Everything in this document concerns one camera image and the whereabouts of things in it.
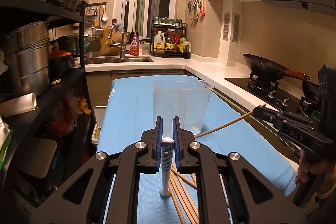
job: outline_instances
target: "white countertop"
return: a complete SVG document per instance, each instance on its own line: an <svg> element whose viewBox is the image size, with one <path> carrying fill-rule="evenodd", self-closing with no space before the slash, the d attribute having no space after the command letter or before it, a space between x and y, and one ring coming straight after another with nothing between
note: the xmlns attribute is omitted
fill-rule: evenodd
<svg viewBox="0 0 336 224"><path fill-rule="evenodd" d="M192 55L190 59L153 56L148 56L148 58L153 62L92 64L85 65L85 70L93 72L134 69L185 69L210 83L249 111L264 104L264 101L224 79L249 77L251 71L246 65L197 55ZM280 80L279 87L297 98L303 96L301 89L285 81Z"/></svg>

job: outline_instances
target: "black glass cooktop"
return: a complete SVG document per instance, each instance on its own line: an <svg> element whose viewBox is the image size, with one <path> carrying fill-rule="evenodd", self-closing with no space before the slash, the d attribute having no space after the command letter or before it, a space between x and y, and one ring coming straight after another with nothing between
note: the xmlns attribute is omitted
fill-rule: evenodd
<svg viewBox="0 0 336 224"><path fill-rule="evenodd" d="M255 79L250 78L225 78L225 80L248 91L278 110L303 114L300 110L300 99L278 88L277 82L258 83ZM302 106L301 103L301 109L304 110L306 106L307 104Z"/></svg>

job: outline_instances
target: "frying pan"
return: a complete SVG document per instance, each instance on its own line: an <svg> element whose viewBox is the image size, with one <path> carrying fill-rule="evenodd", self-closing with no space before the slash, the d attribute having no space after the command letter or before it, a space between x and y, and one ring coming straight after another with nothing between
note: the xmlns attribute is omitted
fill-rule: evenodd
<svg viewBox="0 0 336 224"><path fill-rule="evenodd" d="M266 58L243 54L244 60L254 75L265 81L277 81L284 76L299 79L310 80L310 77L303 72L291 71L288 68Z"/></svg>
<svg viewBox="0 0 336 224"><path fill-rule="evenodd" d="M302 90L307 99L318 104L320 100L320 90L317 84L309 81L302 81Z"/></svg>

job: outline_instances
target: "blue table surface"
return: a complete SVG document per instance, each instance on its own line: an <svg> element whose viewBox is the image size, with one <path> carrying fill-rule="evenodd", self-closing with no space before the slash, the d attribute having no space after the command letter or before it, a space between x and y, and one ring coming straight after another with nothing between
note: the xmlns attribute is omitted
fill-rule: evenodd
<svg viewBox="0 0 336 224"><path fill-rule="evenodd" d="M186 75L140 76L114 80L105 112L97 151L114 154L140 140L142 132L153 126L153 82L160 80L190 80ZM240 114L211 93L201 132L219 127ZM197 139L214 152L227 155L240 153L281 192L289 195L295 189L295 171L252 126L241 120L229 127ZM161 173L140 175L138 224L179 223L171 198L162 199ZM187 185L197 204L197 192Z"/></svg>

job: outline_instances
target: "stove knob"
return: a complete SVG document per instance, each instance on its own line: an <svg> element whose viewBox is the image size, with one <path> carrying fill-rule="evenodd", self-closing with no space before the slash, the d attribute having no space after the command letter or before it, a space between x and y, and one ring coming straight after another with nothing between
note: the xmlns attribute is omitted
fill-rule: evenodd
<svg viewBox="0 0 336 224"><path fill-rule="evenodd" d="M270 97L271 99L273 99L274 98L274 96L273 96L274 94L275 94L275 91L270 91L268 97Z"/></svg>
<svg viewBox="0 0 336 224"><path fill-rule="evenodd" d="M287 105L287 101L288 101L288 100L289 100L289 99L285 99L285 100L283 100L282 105L283 105L283 106L288 106L288 105Z"/></svg>

